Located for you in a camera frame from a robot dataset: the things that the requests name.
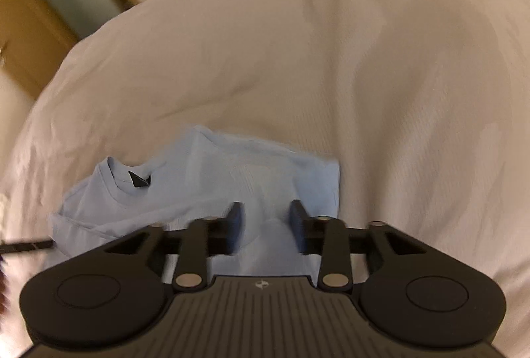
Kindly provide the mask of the light blue t-shirt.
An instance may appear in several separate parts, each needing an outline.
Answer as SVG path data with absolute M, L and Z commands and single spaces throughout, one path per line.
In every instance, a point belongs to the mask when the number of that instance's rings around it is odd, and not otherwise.
M 339 210 L 340 166 L 334 159 L 280 144 L 197 126 L 146 163 L 130 167 L 108 157 L 64 197 L 50 218 L 53 267 L 153 223 L 170 230 L 193 220 L 244 209 L 232 256 L 212 259 L 220 275 L 316 276 L 319 260 L 296 248 L 289 206 L 311 215 Z

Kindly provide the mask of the white bed sheet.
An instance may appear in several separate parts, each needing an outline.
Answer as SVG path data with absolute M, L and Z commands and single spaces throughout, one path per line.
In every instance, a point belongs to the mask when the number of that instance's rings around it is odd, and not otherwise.
M 495 344 L 529 354 L 529 0 L 147 0 L 79 42 L 1 177 L 5 236 L 39 239 L 112 155 L 202 125 L 331 156 L 340 215 L 494 278 Z

